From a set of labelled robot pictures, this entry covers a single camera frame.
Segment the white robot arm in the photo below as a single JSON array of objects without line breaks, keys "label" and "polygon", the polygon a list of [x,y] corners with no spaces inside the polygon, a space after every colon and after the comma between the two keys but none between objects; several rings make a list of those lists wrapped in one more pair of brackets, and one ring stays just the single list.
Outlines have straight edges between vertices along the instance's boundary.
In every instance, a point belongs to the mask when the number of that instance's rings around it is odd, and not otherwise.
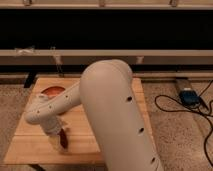
[{"label": "white robot arm", "polygon": [[108,171],[164,171],[132,89],[132,70],[122,60],[89,65],[80,81],[50,99],[40,93],[25,120],[48,135],[61,130],[58,115],[81,105]]}]

